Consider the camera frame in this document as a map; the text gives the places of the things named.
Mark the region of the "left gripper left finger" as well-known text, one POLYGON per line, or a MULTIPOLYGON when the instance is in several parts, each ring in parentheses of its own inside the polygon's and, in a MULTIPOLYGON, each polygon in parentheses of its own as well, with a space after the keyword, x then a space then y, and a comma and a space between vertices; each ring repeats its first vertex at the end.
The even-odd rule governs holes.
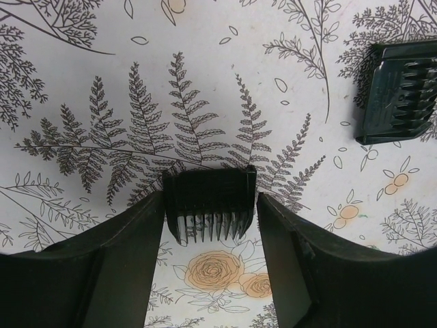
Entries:
POLYGON ((164 219, 155 192, 43 251, 1 256, 2 327, 142 327, 164 219))

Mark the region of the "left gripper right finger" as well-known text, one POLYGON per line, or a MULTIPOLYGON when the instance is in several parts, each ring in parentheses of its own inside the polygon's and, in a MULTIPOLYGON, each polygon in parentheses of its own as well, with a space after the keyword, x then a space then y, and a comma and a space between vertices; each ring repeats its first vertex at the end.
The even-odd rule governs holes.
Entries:
POLYGON ((280 327, 435 327, 436 250, 353 243, 260 194, 257 214, 280 327))

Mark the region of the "black comb guard large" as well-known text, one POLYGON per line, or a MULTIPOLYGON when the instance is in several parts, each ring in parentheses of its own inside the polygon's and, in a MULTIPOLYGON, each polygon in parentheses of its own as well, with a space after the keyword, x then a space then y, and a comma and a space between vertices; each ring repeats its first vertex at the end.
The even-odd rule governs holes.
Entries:
POLYGON ((177 243, 242 238, 253 222, 256 180, 253 165, 164 173, 167 225, 177 243))

